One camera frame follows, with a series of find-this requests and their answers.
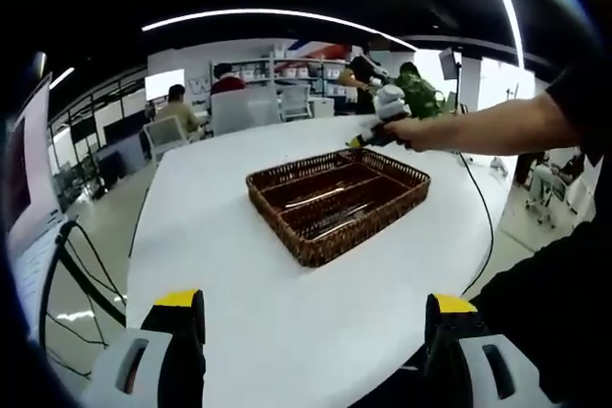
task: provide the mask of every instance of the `person's hand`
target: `person's hand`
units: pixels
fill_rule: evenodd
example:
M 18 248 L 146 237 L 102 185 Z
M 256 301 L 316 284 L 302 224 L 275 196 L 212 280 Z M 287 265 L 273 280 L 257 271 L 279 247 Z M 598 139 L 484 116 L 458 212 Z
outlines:
M 423 133 L 423 122 L 416 118 L 405 118 L 392 121 L 384 126 L 386 132 L 397 139 L 397 142 L 406 148 L 417 152 L 425 150 L 420 146 L 420 135 Z

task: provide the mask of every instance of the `storage box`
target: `storage box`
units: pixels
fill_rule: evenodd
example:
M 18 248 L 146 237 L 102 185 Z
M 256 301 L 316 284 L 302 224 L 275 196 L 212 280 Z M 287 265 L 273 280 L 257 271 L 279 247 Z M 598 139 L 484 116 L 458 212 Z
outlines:
M 247 177 L 252 203 L 305 267 L 372 237 L 427 196 L 424 172 L 367 149 L 346 149 Z

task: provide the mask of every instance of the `person sitting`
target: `person sitting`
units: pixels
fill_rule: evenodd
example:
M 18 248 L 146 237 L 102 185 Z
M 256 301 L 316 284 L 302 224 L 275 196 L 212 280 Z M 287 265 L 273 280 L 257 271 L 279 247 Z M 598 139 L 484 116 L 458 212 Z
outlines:
M 210 95 L 218 95 L 227 91 L 244 90 L 247 85 L 242 79 L 231 73 L 230 64 L 221 63 L 212 70 L 217 81 L 210 88 Z
M 197 133 L 200 123 L 193 114 L 191 107 L 184 103 L 185 86 L 172 85 L 168 90 L 168 104 L 158 112 L 155 120 L 176 116 L 183 133 L 190 137 L 190 134 Z
M 532 183 L 529 186 L 531 200 L 529 204 L 544 204 L 545 185 L 553 188 L 559 194 L 565 193 L 565 188 L 571 185 L 584 172 L 584 154 L 580 151 L 563 167 L 552 164 L 538 165 L 534 170 Z

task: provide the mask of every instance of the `office chair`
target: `office chair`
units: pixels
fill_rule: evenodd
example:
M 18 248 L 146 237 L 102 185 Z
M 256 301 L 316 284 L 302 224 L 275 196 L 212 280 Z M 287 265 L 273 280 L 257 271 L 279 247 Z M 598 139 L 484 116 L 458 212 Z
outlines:
M 219 93 L 210 98 L 210 117 L 214 136 L 235 133 L 254 126 L 249 108 L 249 95 L 249 90 L 237 90 Z
M 283 88 L 280 96 L 280 113 L 283 121 L 313 117 L 308 104 L 309 93 L 310 86 L 308 85 Z
M 249 88 L 247 98 L 253 126 L 267 126 L 282 122 L 278 99 L 270 88 Z
M 572 206 L 570 206 L 569 203 L 565 201 L 565 197 L 568 195 L 568 190 L 578 183 L 579 177 L 574 179 L 571 183 L 564 183 L 561 189 L 557 189 L 554 188 L 550 183 L 545 182 L 543 183 L 544 197 L 542 203 L 534 203 L 532 201 L 527 201 L 525 203 L 525 208 L 533 209 L 537 212 L 537 223 L 539 225 L 547 224 L 552 229 L 555 229 L 557 227 L 557 221 L 555 217 L 553 217 L 553 213 L 551 212 L 549 204 L 551 203 L 553 197 L 555 197 L 562 203 L 566 203 L 572 213 L 576 214 L 576 210 L 574 210 L 574 208 L 572 208 Z
M 162 160 L 165 152 L 189 143 L 176 116 L 145 124 L 142 129 L 149 139 L 151 159 L 156 166 Z

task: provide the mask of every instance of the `person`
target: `person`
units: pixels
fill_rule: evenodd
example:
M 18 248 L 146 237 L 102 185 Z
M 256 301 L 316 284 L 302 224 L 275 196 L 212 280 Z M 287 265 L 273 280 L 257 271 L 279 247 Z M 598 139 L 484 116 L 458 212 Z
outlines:
M 437 98 L 436 89 L 421 77 L 417 66 L 405 62 L 400 66 L 400 75 L 394 84 L 404 91 L 405 103 L 415 118 L 436 117 L 442 113 L 444 98 Z
M 374 83 L 378 83 L 376 79 L 383 83 L 388 76 L 381 64 L 372 59 L 369 45 L 363 45 L 362 49 L 363 54 L 355 57 L 338 77 L 338 84 L 357 88 L 357 115 L 375 113 L 372 93 L 380 84 Z
M 190 134 L 197 133 L 200 129 L 200 123 L 193 114 L 191 107 L 184 103 L 185 86 L 172 85 L 168 90 L 168 103 L 158 112 L 155 119 L 163 119 L 176 116 L 179 119 L 179 124 L 183 129 L 183 133 L 189 137 Z
M 226 91 L 244 90 L 247 88 L 245 82 L 231 73 L 231 65 L 226 63 L 217 64 L 212 70 L 217 79 L 210 87 L 210 95 L 218 95 Z
M 385 127 L 417 151 L 516 155 L 579 145 L 591 163 L 603 158 L 594 220 L 497 274 L 472 301 L 492 333 L 506 335 L 534 362 L 540 386 L 552 401 L 580 406 L 603 389 L 596 381 L 605 371 L 592 361 L 600 342 L 591 324 L 605 314 L 598 305 L 607 298 L 606 283 L 597 276 L 607 272 L 602 263 L 612 253 L 607 234 L 612 230 L 612 136 L 609 118 L 601 112 L 609 113 L 607 88 L 601 83 L 610 70 L 609 58 L 595 59 L 567 70 L 531 99 Z
M 532 202 L 542 203 L 544 201 L 544 186 L 549 185 L 560 193 L 571 185 L 584 172 L 584 154 L 580 151 L 563 167 L 552 164 L 539 164 L 534 169 L 532 182 L 529 185 L 529 195 Z

